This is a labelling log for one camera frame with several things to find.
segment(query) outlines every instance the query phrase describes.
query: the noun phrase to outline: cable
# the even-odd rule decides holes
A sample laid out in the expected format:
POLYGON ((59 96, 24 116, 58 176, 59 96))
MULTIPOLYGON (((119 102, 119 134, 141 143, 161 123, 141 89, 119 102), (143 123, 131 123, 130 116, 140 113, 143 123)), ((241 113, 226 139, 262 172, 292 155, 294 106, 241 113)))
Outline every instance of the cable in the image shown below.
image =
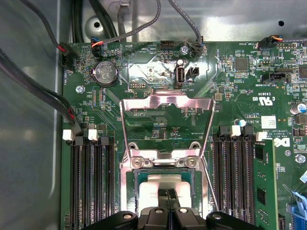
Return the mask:
POLYGON ((56 48, 58 48, 60 51, 65 52, 65 49, 63 47, 61 47, 56 38, 54 37, 54 34, 52 33, 52 29, 50 27, 50 24, 47 20, 47 18, 44 16, 44 14, 39 10, 39 8, 37 8, 33 3, 29 2, 28 0, 19 0, 23 5, 25 5, 26 7, 28 7, 30 10, 32 10, 34 13, 37 14, 37 16, 42 20, 45 29, 47 30, 47 33, 52 41, 52 43, 54 44, 54 46, 56 48))
MULTIPOLYGON (((119 36, 124 35, 126 33, 125 24, 124 24, 124 7, 120 6, 117 13, 117 22, 118 22, 118 33, 119 36)), ((120 40, 120 42, 127 42, 126 38, 120 40)))
POLYGON ((83 6, 83 0, 73 0, 73 7, 72 7, 73 43, 84 43, 83 33, 82 33, 82 6, 83 6))
POLYGON ((104 41, 100 41, 100 42, 94 43, 94 44, 92 44, 92 47, 97 46, 97 45, 101 45, 101 44, 108 44, 108 43, 115 42, 115 41, 121 40, 121 39, 129 37, 129 36, 132 36, 134 34, 137 34, 139 31, 147 28, 148 26, 154 24, 158 20, 158 18, 160 16, 160 13, 161 13, 161 2, 160 2, 160 0, 156 0, 156 1, 157 1, 157 6, 158 6, 157 14, 155 15, 154 19, 152 19, 150 22, 145 23, 144 25, 139 26, 135 30, 132 30, 132 31, 130 31, 128 33, 125 33, 123 35, 120 35, 120 36, 117 36, 117 37, 114 37, 114 38, 111 38, 111 39, 106 39, 104 41))
POLYGON ((77 117, 69 102, 61 95, 38 84, 34 79, 24 73, 0 48, 0 71, 12 81, 24 87, 31 94, 56 109, 71 125, 73 133, 81 133, 77 117))
POLYGON ((192 30, 194 31, 196 35, 196 41, 198 44, 201 44, 201 33, 199 29, 197 28, 196 24, 193 22, 193 20, 178 6, 178 4, 175 2, 175 0, 168 0, 168 2, 171 4, 171 6, 183 17, 184 20, 190 25, 192 30))
POLYGON ((107 38, 116 37, 116 29, 112 22, 110 15, 107 13, 105 8, 101 5, 99 0, 89 0, 93 10, 95 11, 97 18, 99 19, 102 27, 104 29, 104 33, 107 38))

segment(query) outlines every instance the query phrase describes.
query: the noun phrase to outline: orange wire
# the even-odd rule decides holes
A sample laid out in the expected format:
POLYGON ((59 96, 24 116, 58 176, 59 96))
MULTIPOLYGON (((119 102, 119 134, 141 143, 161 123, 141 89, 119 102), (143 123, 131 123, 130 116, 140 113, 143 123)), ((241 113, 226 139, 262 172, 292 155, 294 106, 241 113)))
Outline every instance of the orange wire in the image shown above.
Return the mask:
POLYGON ((283 40, 283 38, 279 38, 279 37, 275 37, 275 36, 272 36, 272 38, 274 38, 275 40, 279 40, 279 41, 283 40))
POLYGON ((97 46, 97 45, 102 45, 103 43, 104 43, 103 41, 96 42, 96 43, 92 44, 92 47, 97 46))

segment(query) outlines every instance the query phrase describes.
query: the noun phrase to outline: capacitor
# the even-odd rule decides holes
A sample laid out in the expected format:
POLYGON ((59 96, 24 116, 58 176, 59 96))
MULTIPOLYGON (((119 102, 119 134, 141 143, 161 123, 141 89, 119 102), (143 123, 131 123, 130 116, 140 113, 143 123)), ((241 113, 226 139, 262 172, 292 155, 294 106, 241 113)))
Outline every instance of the capacitor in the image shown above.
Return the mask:
POLYGON ((241 120, 241 119, 236 119, 236 120, 234 121, 234 124, 235 124, 236 126, 244 127, 244 126, 246 125, 246 121, 245 121, 245 120, 241 120))
POLYGON ((305 104, 294 104, 290 108, 290 112, 294 115, 301 114, 307 111, 307 107, 305 104))

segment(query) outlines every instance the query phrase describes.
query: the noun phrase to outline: gray cable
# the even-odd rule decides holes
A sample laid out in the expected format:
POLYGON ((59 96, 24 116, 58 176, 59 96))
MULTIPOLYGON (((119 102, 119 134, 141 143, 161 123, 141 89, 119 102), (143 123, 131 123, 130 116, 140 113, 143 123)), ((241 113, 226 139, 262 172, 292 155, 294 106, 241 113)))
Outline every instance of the gray cable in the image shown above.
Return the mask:
POLYGON ((137 34, 139 31, 141 31, 141 30, 147 28, 148 26, 154 24, 158 20, 160 13, 161 13, 161 2, 160 2, 160 0, 156 0, 156 1, 157 1, 158 10, 157 10, 157 14, 155 15, 154 19, 152 19, 150 22, 145 23, 144 25, 141 25, 138 28, 136 28, 135 30, 132 30, 128 33, 125 33, 123 35, 113 37, 113 38, 110 38, 110 39, 106 39, 106 40, 103 41, 104 44, 108 44, 108 43, 111 43, 111 42, 122 40, 123 38, 137 34))
POLYGON ((196 24, 193 22, 193 20, 181 9, 180 6, 175 2, 175 0, 168 0, 171 6, 183 17, 184 20, 189 24, 189 26, 192 28, 196 35, 196 41, 198 44, 201 44, 201 33, 199 29, 197 28, 196 24))
MULTIPOLYGON (((124 35, 126 33, 125 24, 124 24, 124 7, 120 6, 117 13, 117 22, 118 22, 118 34, 119 36, 124 35)), ((126 38, 120 40, 120 42, 127 42, 126 38)))

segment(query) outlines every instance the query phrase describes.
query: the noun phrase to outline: black cable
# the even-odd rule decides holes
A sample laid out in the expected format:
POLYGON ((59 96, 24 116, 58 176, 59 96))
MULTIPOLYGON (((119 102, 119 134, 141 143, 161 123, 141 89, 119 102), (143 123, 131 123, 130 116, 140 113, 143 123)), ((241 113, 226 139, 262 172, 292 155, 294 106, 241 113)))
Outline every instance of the black cable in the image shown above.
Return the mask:
POLYGON ((43 22, 43 24, 44 24, 44 26, 45 26, 45 29, 47 30, 47 33, 48 33, 48 35, 49 35, 49 37, 50 37, 52 43, 55 45, 56 48, 58 48, 58 49, 61 50, 62 52, 65 52, 65 49, 62 48, 62 47, 58 44, 58 42, 57 42, 57 40, 56 40, 56 38, 55 38, 55 36, 54 36, 54 34, 53 34, 53 32, 52 32, 52 29, 51 29, 51 27, 50 27, 50 24, 49 24, 47 18, 46 18, 46 17, 44 16, 44 14, 39 10, 39 8, 37 8, 33 3, 29 2, 28 0, 19 0, 19 1, 20 1, 22 4, 24 4, 26 7, 28 7, 30 10, 32 10, 34 13, 37 14, 37 16, 42 20, 42 22, 43 22))
MULTIPOLYGON (((119 36, 124 35, 126 33, 125 24, 124 24, 124 7, 120 6, 117 13, 117 23, 118 23, 118 34, 119 36)), ((126 38, 120 40, 120 42, 127 42, 126 38)))
POLYGON ((93 10, 95 11, 97 18, 99 19, 104 33, 107 38, 117 37, 115 26, 112 22, 110 15, 107 13, 105 8, 101 5, 99 0, 89 0, 93 10))
POLYGON ((79 134, 81 128, 78 124, 76 115, 69 105, 69 102, 61 95, 46 89, 44 86, 38 84, 34 79, 24 73, 0 48, 0 71, 9 77, 12 81, 23 86, 31 94, 38 97, 42 101, 49 104, 56 109, 64 119, 71 125, 73 133, 79 134))
POLYGON ((72 40, 73 43, 84 43, 82 33, 83 0, 73 0, 72 10, 72 40))

